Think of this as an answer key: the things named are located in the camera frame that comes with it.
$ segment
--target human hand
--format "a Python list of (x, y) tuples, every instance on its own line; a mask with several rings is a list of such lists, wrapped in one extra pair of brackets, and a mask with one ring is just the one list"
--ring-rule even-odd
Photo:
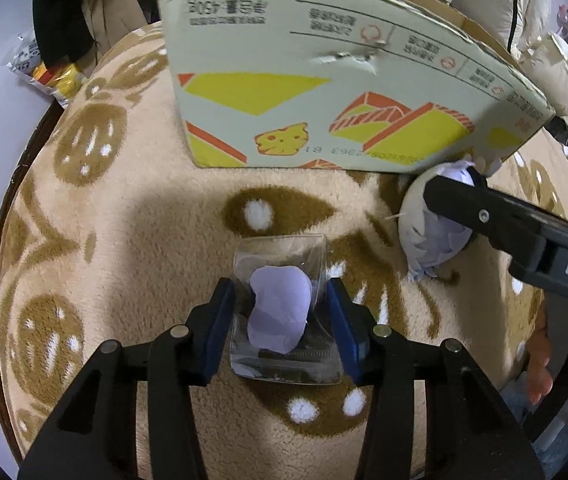
[(534, 322), (534, 332), (526, 342), (526, 349), (530, 354), (526, 393), (528, 400), (534, 406), (552, 389), (552, 376), (547, 370), (552, 346), (548, 340), (546, 309), (543, 303)]

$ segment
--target clothing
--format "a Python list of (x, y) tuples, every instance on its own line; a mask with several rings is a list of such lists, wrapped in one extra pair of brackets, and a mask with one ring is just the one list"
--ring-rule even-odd
[[(528, 373), (524, 372), (518, 380), (510, 381), (500, 392), (504, 402), (520, 424), (533, 411), (533, 406), (531, 406), (526, 395), (527, 376)], [(568, 461), (568, 424), (561, 429), (546, 449), (542, 449), (541, 446), (536, 444), (533, 444), (532, 448), (542, 465), (544, 476), (547, 480), (551, 479)]]
[(46, 66), (75, 62), (93, 46), (81, 0), (33, 0), (33, 26)]
[(33, 24), (47, 66), (67, 59), (90, 75), (112, 46), (146, 20), (137, 0), (33, 0)]

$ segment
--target white dot on rug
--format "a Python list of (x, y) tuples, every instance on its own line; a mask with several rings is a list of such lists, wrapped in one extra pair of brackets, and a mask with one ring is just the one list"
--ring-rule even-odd
[(515, 359), (519, 362), (524, 358), (524, 354), (526, 352), (526, 341), (522, 341), (517, 346), (517, 353), (515, 355)]
[(296, 397), (288, 403), (288, 416), (297, 424), (308, 424), (317, 418), (320, 410), (310, 400)]
[(67, 341), (68, 347), (76, 354), (80, 351), (80, 342), (76, 335), (72, 335)]
[(379, 316), (377, 322), (381, 325), (388, 325), (389, 311), (388, 311), (388, 290), (384, 285), (382, 289), (382, 297), (379, 300)]
[(157, 59), (152, 59), (144, 65), (140, 72), (145, 72), (146, 70), (151, 70), (158, 63)]
[(359, 415), (364, 406), (366, 405), (366, 395), (359, 388), (350, 390), (349, 394), (344, 399), (344, 415), (346, 416), (357, 416)]
[(328, 279), (341, 278), (344, 275), (345, 271), (346, 271), (346, 262), (342, 261), (342, 262), (337, 262), (336, 264), (332, 264), (326, 271), (326, 274), (328, 275), (327, 276)]
[(83, 129), (84, 129), (83, 126), (77, 128), (77, 131), (75, 132), (75, 137), (73, 137), (73, 142), (71, 142), (72, 147), (75, 148), (77, 146), (77, 143), (80, 141), (80, 136), (82, 134)]
[(46, 375), (50, 377), (55, 368), (55, 360), (58, 358), (59, 333), (53, 332), (46, 342)]
[(35, 346), (32, 344), (26, 345), (26, 357), (29, 358), (30, 367), (33, 368), (35, 366)]
[(513, 278), (512, 286), (513, 286), (513, 291), (518, 296), (522, 293), (522, 290), (524, 290), (524, 283), (520, 282), (516, 278)]
[(75, 364), (73, 363), (66, 363), (66, 369), (64, 370), (64, 378), (62, 379), (63, 383), (66, 384), (73, 376), (75, 371)]
[(273, 224), (273, 208), (264, 200), (248, 200), (244, 218), (252, 230), (265, 231)]
[(517, 163), (517, 165), (522, 168), (526, 165), (526, 163), (524, 162), (524, 159), (522, 158), (521, 155), (519, 155), (519, 152), (515, 152), (515, 162)]
[(355, 294), (353, 298), (353, 303), (363, 305), (364, 304), (364, 296), (366, 295), (366, 288), (368, 288), (368, 283), (364, 282), (361, 288)]

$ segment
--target orange graphic on box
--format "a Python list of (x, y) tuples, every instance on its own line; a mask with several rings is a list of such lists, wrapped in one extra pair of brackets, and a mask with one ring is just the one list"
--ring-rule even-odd
[(177, 74), (189, 94), (259, 116), (330, 81), (322, 77), (250, 72)]
[(315, 160), (308, 161), (306, 164), (302, 164), (299, 168), (304, 168), (307, 170), (342, 170), (343, 168), (337, 164), (333, 164), (323, 158), (316, 158)]
[(465, 115), (433, 103), (406, 114), (368, 140), (363, 151), (409, 166), (437, 153), (475, 130)]
[(223, 140), (188, 121), (186, 129), (190, 151), (198, 166), (203, 168), (243, 168), (246, 166), (246, 155), (238, 152)]
[(257, 151), (262, 155), (296, 155), (308, 142), (307, 127), (307, 123), (297, 123), (259, 134), (255, 137)]
[(363, 144), (410, 111), (390, 97), (366, 92), (337, 116), (329, 133)]

